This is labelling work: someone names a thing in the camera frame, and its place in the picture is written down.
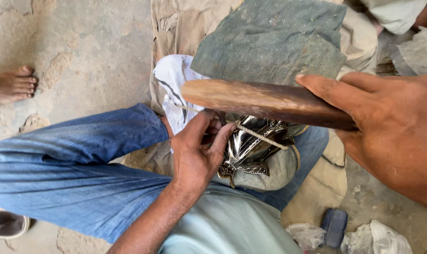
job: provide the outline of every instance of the wooden stick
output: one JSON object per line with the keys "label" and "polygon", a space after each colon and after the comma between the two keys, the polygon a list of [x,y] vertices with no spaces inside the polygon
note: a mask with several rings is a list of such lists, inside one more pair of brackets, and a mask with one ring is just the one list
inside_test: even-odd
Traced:
{"label": "wooden stick", "polygon": [[202,107],[288,123],[357,130],[353,119],[303,87],[222,79],[188,81],[183,98]]}

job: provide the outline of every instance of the denim pant leg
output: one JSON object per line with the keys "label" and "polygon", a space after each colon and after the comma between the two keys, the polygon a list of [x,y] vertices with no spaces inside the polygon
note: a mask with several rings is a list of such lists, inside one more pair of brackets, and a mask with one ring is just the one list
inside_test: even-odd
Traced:
{"label": "denim pant leg", "polygon": [[108,162],[167,139],[138,104],[0,141],[0,207],[113,243],[171,177]]}
{"label": "denim pant leg", "polygon": [[298,188],[303,183],[329,142],[327,128],[309,126],[307,130],[294,137],[295,146],[300,153],[300,168],[295,172],[293,179],[282,189],[260,193],[251,189],[238,187],[237,189],[249,193],[263,202],[283,211],[289,201],[295,196]]}

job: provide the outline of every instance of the shiny metal object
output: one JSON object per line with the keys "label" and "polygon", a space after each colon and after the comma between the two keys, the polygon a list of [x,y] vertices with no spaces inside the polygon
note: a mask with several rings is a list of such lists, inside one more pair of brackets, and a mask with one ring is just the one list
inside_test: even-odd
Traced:
{"label": "shiny metal object", "polygon": [[[295,144],[293,137],[288,133],[285,122],[243,115],[236,123],[281,145]],[[248,174],[269,176],[266,161],[279,150],[280,148],[276,146],[236,129],[229,138],[225,150],[225,160],[218,170],[218,176],[229,178],[229,183],[233,188],[235,188],[234,174],[237,170]]]}

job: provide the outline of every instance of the dusty floor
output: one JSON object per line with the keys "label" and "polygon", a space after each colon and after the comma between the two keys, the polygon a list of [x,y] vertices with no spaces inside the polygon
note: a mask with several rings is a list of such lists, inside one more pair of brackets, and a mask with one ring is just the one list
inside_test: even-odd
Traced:
{"label": "dusty floor", "polygon": [[[36,68],[35,98],[0,106],[0,140],[30,127],[150,102],[152,30],[149,0],[0,0],[0,71]],[[342,208],[348,230],[377,219],[427,254],[427,209],[387,189],[349,160]],[[0,254],[104,253],[92,239],[36,222],[19,239],[0,240]],[[312,253],[336,253],[318,250]]]}

